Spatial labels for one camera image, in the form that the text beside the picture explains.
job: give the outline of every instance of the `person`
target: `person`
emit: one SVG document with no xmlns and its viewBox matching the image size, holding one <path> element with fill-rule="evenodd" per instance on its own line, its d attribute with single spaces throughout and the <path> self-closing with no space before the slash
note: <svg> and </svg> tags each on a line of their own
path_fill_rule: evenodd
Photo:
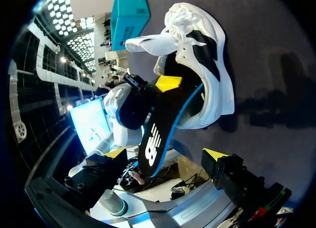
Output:
<svg viewBox="0 0 316 228">
<path fill-rule="evenodd" d="M 111 89 L 113 89 L 114 87 L 116 87 L 122 83 L 124 83 L 123 80 L 110 81 L 108 83 L 105 83 L 104 85 L 99 85 L 99 87 L 95 91 L 95 95 L 101 96 L 101 95 L 107 94 L 107 93 L 109 93 L 109 91 L 111 91 Z"/>
</svg>

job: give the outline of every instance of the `new balance logo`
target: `new balance logo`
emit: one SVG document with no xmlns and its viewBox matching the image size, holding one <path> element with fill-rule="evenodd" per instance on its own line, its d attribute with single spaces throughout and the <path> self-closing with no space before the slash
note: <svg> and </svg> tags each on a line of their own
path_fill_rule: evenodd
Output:
<svg viewBox="0 0 316 228">
<path fill-rule="evenodd" d="M 154 164 L 157 155 L 156 148 L 160 146 L 160 142 L 160 134 L 157 130 L 156 124 L 153 124 L 152 137 L 149 137 L 145 150 L 145 157 L 148 160 L 150 166 Z"/>
</svg>

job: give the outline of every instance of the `teal box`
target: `teal box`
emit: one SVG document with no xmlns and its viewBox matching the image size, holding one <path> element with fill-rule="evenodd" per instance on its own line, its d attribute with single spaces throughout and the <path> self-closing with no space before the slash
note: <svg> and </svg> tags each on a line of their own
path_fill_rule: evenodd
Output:
<svg viewBox="0 0 316 228">
<path fill-rule="evenodd" d="M 111 14 L 112 50 L 125 49 L 125 41 L 139 36 L 149 19 L 146 0 L 114 0 Z"/>
</svg>

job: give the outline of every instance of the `shoelace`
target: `shoelace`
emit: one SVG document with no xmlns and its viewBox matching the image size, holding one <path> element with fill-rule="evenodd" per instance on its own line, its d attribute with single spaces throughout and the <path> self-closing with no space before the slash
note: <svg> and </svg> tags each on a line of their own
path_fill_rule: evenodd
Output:
<svg viewBox="0 0 316 228">
<path fill-rule="evenodd" d="M 165 28 L 162 30 L 161 34 L 169 35 L 179 35 L 183 41 L 186 43 L 187 37 L 185 33 L 185 24 L 189 19 L 193 18 L 193 13 L 191 13 L 186 7 L 178 9 L 176 12 L 172 12 L 173 15 L 169 19 L 169 11 L 164 17 Z"/>
</svg>

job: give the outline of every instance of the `white sneaker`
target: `white sneaker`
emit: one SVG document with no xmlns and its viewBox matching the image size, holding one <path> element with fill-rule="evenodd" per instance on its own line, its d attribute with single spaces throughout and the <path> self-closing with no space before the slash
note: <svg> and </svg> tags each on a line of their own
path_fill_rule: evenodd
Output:
<svg viewBox="0 0 316 228">
<path fill-rule="evenodd" d="M 204 86 L 204 103 L 196 115 L 183 114 L 177 127 L 199 129 L 235 110 L 232 81 L 223 59 L 225 34 L 217 21 L 189 3 L 175 3 L 165 15 L 160 35 L 128 39 L 126 49 L 159 56 L 154 72 L 164 73 L 167 55 L 177 52 L 175 61 L 192 69 Z"/>
</svg>

